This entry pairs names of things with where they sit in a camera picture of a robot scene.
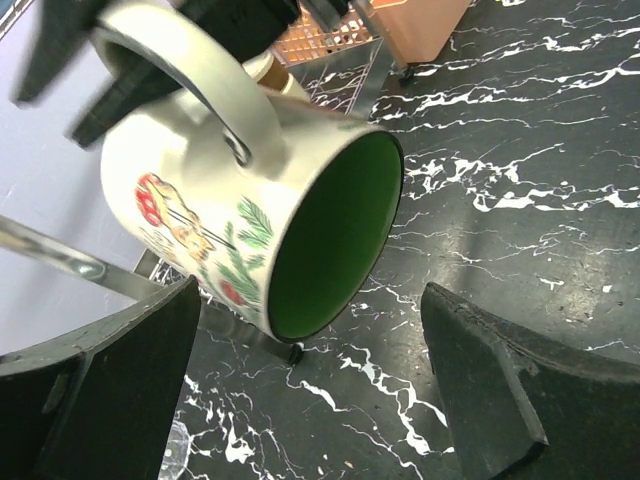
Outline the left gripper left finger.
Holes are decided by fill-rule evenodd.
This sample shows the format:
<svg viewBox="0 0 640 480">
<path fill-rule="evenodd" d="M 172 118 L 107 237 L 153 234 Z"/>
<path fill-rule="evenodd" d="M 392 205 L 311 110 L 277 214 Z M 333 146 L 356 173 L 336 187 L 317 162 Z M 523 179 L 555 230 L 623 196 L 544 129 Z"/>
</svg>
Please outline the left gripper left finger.
<svg viewBox="0 0 640 480">
<path fill-rule="evenodd" d="M 2 478 L 157 478 L 200 308 L 187 278 L 3 355 Z"/>
</svg>

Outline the clear plastic cup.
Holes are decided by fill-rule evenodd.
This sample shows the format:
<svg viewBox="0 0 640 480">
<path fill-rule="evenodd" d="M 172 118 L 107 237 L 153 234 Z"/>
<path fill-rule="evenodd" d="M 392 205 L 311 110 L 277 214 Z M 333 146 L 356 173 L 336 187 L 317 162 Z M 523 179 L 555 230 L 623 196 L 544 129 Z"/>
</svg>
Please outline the clear plastic cup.
<svg viewBox="0 0 640 480">
<path fill-rule="evenodd" d="M 191 437 L 183 422 L 174 420 L 169 432 L 159 480 L 178 480 L 185 472 L 191 448 Z"/>
</svg>

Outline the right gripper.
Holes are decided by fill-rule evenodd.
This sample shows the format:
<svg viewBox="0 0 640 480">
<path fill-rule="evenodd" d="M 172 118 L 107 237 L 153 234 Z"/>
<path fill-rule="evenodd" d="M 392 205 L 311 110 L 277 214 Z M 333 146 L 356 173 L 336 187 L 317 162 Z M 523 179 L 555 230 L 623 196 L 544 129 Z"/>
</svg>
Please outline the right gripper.
<svg viewBox="0 0 640 480">
<path fill-rule="evenodd" d="M 334 38 L 349 32 L 341 26 L 348 1 L 176 1 L 174 7 L 240 62 L 270 48 L 287 63 L 311 60 L 334 52 Z M 81 111 L 68 138 L 89 148 L 133 110 L 179 88 L 150 62 L 129 63 Z"/>
</svg>

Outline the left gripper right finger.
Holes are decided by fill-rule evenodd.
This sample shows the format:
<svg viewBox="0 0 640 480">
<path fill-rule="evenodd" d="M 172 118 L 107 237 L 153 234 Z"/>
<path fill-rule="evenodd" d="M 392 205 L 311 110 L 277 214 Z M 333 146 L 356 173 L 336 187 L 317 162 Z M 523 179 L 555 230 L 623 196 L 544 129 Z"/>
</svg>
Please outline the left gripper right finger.
<svg viewBox="0 0 640 480">
<path fill-rule="evenodd" d="M 638 478 L 638 365 L 552 340 L 433 282 L 420 312 L 464 478 Z"/>
</svg>

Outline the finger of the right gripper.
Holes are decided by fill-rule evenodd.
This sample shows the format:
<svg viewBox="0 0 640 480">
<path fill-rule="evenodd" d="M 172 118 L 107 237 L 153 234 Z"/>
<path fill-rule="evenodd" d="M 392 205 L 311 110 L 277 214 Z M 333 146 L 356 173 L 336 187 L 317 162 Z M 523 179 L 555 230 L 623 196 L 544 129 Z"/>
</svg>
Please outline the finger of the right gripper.
<svg viewBox="0 0 640 480">
<path fill-rule="evenodd" d="M 41 2 L 39 26 L 29 60 L 13 95 L 32 103 L 69 64 L 87 41 L 105 0 Z"/>
</svg>

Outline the cream and brown steel cup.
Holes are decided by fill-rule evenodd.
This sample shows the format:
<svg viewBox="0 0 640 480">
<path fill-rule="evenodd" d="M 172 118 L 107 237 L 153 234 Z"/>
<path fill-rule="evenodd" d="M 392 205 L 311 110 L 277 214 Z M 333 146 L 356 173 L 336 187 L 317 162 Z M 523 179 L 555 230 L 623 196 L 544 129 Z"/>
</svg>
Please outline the cream and brown steel cup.
<svg viewBox="0 0 640 480">
<path fill-rule="evenodd" d="M 308 93 L 295 77 L 269 50 L 243 62 L 242 66 L 262 87 L 289 97 L 310 100 Z"/>
</svg>

